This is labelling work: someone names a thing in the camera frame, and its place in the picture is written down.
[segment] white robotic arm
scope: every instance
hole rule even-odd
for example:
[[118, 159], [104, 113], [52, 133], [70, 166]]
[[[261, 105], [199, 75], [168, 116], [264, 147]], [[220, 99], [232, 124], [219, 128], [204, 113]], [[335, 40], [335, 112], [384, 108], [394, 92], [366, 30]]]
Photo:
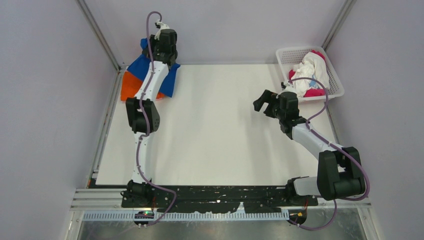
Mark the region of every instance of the white robotic arm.
[[[264, 103], [267, 103], [263, 112], [267, 117], [279, 120], [280, 128], [290, 139], [304, 146], [317, 160], [318, 171], [316, 177], [297, 177], [287, 182], [287, 192], [292, 196], [322, 196], [325, 200], [359, 195], [365, 192], [364, 176], [359, 168], [337, 149], [326, 144], [330, 142], [322, 134], [320, 137], [311, 132], [314, 127], [307, 120], [299, 116], [298, 98], [293, 92], [277, 93], [265, 90], [262, 96], [253, 102], [254, 110], [259, 112]], [[337, 148], [343, 149], [359, 164], [361, 160], [354, 147], [343, 147], [333, 143]], [[338, 166], [344, 168], [339, 172]]]
[[[152, 56], [150, 56], [149, 49], [143, 50], [144, 55], [153, 58], [153, 64], [150, 63], [140, 90], [133, 98], [128, 98], [125, 101], [128, 123], [134, 132], [135, 154], [138, 155], [138, 164], [148, 180], [152, 179], [151, 161], [149, 159], [151, 144], [155, 135], [154, 132], [158, 130], [160, 124], [159, 113], [155, 107], [156, 96], [178, 55], [176, 48], [177, 33], [160, 21], [156, 22], [156, 26], [160, 28], [159, 31], [149, 38]], [[142, 184], [145, 181], [138, 171], [138, 164], [135, 161], [131, 179], [134, 183]]]
[[[143, 84], [140, 88], [140, 90], [135, 94], [135, 98], [138, 100], [150, 100], [151, 102], [155, 102], [156, 101], [156, 95], [158, 95], [159, 93], [159, 89], [161, 88], [162, 83], [164, 82], [165, 77], [168, 75], [168, 65], [164, 64], [161, 61], [154, 61], [154, 73], [152, 71], [152, 64], [150, 63], [148, 72], [147, 72], [147, 76], [145, 77], [143, 83], [147, 83], [148, 79], [152, 76], [152, 79], [150, 81], [150, 84]], [[160, 123], [160, 118], [157, 119], [157, 122], [153, 122], [153, 126], [155, 124], [159, 124]], [[151, 161], [149, 161], [149, 156], [151, 156], [151, 152], [150, 150], [152, 149], [151, 145], [152, 145], [152, 141], [153, 141], [153, 137], [155, 135], [154, 132], [152, 132], [150, 135], [145, 136], [143, 138], [143, 142], [140, 145], [140, 149], [137, 152], [137, 147], [139, 144], [139, 139], [140, 136], [143, 135], [144, 133], [142, 132], [135, 132], [134, 133], [134, 138], [135, 138], [135, 154], [138, 154], [138, 159], [139, 159], [139, 164], [141, 167], [141, 171], [143, 172], [144, 176], [147, 179], [151, 179]], [[139, 171], [137, 170], [137, 162], [134, 161], [134, 170], [132, 171], [132, 177], [131, 179], [135, 182], [135, 183], [143, 183], [144, 180], [143, 178], [140, 176]]]

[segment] white basket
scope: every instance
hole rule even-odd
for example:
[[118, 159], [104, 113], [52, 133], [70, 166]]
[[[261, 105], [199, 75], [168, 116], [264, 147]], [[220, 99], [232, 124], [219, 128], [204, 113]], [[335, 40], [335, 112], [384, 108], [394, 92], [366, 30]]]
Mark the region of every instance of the white basket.
[[[327, 73], [329, 77], [330, 89], [328, 90], [328, 99], [340, 97], [345, 94], [345, 89], [340, 83], [340, 79], [331, 64], [329, 57], [327, 56], [324, 49], [320, 46], [303, 46], [303, 47], [286, 47], [278, 49], [275, 55], [278, 59], [279, 68], [281, 69], [282, 76], [284, 77], [284, 83], [289, 81], [289, 72], [293, 69], [293, 65], [299, 64], [304, 56], [312, 50], [322, 53], [325, 57], [325, 64], [327, 66]], [[311, 96], [311, 97], [299, 97], [299, 103], [312, 100], [326, 100], [326, 96]]]

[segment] gray wall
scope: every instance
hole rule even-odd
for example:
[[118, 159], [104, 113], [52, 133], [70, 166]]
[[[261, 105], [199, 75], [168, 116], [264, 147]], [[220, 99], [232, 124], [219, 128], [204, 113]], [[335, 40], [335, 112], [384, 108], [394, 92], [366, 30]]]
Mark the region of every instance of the gray wall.
[[357, 147], [388, 239], [422, 239], [424, 2], [358, 1], [327, 53], [344, 86], [330, 103]]
[[0, 238], [59, 239], [115, 70], [73, 0], [2, 1], [0, 32]]
[[[276, 63], [279, 48], [320, 46], [345, 0], [86, 0], [120, 63], [131, 64], [159, 11], [182, 64]], [[150, 33], [156, 32], [151, 17]]]

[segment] white table surface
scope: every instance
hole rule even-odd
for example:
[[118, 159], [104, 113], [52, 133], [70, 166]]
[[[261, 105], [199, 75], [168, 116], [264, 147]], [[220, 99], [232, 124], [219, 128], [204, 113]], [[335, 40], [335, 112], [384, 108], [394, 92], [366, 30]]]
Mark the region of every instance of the white table surface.
[[[276, 64], [182, 65], [173, 98], [156, 102], [160, 126], [152, 144], [153, 182], [159, 185], [285, 185], [316, 176], [318, 161], [280, 131], [277, 119], [254, 111], [265, 89], [281, 92]], [[323, 102], [304, 102], [308, 118]], [[312, 120], [334, 141], [326, 112]], [[125, 103], [116, 103], [96, 180], [126, 185], [135, 161]]]

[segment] garment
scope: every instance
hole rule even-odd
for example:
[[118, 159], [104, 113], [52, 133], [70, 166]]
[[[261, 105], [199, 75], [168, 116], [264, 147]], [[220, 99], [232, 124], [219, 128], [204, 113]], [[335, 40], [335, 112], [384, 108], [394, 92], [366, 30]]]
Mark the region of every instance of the garment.
[[[288, 73], [289, 79], [312, 78], [320, 81], [326, 89], [330, 89], [330, 78], [324, 55], [319, 51], [308, 52], [302, 62], [295, 64]], [[301, 79], [294, 81], [292, 87], [287, 86], [285, 91], [294, 92], [297, 97], [304, 97], [309, 89], [319, 89], [320, 86], [311, 80]]]
[[[142, 49], [147, 48], [147, 39], [143, 38], [140, 41], [140, 46]], [[135, 77], [143, 81], [147, 76], [149, 71], [150, 59], [145, 55], [141, 54], [131, 65], [128, 67], [127, 71], [133, 74]], [[174, 63], [169, 69], [168, 75], [160, 86], [159, 93], [163, 93], [168, 97], [172, 97], [174, 94], [175, 78], [177, 76], [177, 69], [180, 67], [178, 63]]]
[[[143, 81], [132, 75], [131, 72], [125, 71], [122, 77], [122, 85], [120, 88], [120, 100], [126, 101], [127, 98], [134, 98], [136, 93], [142, 87]], [[156, 99], [162, 99], [165, 95], [159, 92]]]
[[326, 91], [324, 89], [309, 89], [306, 91], [304, 98], [307, 97], [317, 97], [317, 96], [325, 96]]

